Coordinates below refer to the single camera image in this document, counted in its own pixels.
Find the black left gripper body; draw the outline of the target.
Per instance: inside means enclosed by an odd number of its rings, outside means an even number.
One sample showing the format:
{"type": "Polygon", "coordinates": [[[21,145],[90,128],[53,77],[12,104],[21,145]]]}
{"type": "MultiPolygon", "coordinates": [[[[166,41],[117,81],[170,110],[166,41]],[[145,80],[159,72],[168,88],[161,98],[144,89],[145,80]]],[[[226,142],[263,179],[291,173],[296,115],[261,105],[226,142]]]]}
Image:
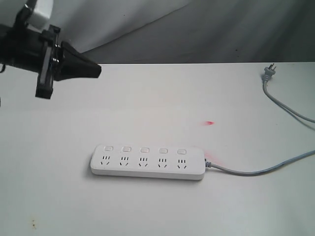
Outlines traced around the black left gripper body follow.
{"type": "Polygon", "coordinates": [[[54,68],[58,64],[57,49],[61,29],[49,25],[42,32],[29,29],[30,10],[23,5],[13,26],[0,26],[0,63],[3,73],[12,66],[38,74],[35,96],[50,99],[53,93],[54,68]]]}

